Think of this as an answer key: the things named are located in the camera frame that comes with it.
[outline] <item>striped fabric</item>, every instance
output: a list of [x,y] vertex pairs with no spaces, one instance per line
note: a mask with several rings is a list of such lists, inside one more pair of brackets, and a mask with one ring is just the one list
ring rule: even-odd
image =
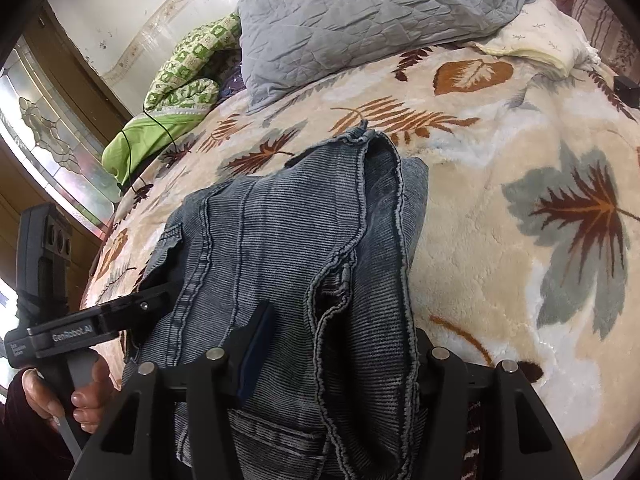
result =
[[572,16],[580,23],[602,61],[619,74],[640,82],[640,52],[604,0],[574,0]]

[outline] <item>leaf pattern blanket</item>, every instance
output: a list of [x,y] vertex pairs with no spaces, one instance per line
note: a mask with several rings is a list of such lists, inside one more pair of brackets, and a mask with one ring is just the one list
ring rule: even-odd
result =
[[[640,422],[640,114],[611,85],[606,68],[553,81],[524,59],[433,47],[328,76],[257,114],[241,92],[125,195],[85,305],[137,286],[189,193],[276,171],[366,119],[430,167],[410,275],[417,325],[467,361],[520,362],[590,478]],[[101,351],[119,378],[120,346]]]

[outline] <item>hand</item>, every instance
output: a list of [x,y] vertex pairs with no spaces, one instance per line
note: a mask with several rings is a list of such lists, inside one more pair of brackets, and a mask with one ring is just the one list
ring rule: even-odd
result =
[[[71,402],[76,407],[74,419],[87,433],[95,433],[104,410],[117,392],[109,377],[109,365],[102,356],[94,363],[92,379],[90,384],[71,395]],[[57,431],[57,418],[65,416],[65,410],[34,368],[22,375],[22,388],[31,409]]]

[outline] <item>green patterned blanket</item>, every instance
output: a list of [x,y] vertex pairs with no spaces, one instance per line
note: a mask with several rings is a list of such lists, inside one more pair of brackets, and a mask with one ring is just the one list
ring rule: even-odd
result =
[[240,33],[240,17],[230,14],[192,30],[176,45],[151,83],[144,111],[124,126],[102,154],[102,165],[119,183],[142,160],[191,131],[212,110],[225,63],[220,54],[239,48]]

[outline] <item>metal screw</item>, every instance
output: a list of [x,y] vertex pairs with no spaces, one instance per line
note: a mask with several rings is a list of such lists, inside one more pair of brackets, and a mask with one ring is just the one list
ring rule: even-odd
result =
[[225,351],[224,349],[216,346],[215,348],[207,350],[206,356],[210,361],[217,361],[218,359],[222,359],[225,356]]
[[156,365],[153,364],[150,361],[147,361],[146,363],[142,363],[139,367],[138,367],[138,373],[140,375],[149,375],[151,372],[153,372],[156,369]]
[[450,353],[446,348],[443,348],[442,346],[436,346],[436,348],[431,350],[431,355],[438,361],[444,361],[446,359],[449,359]]
[[505,372],[513,374],[518,371],[518,363],[516,361],[511,361],[510,359],[505,359],[502,361],[502,369]]

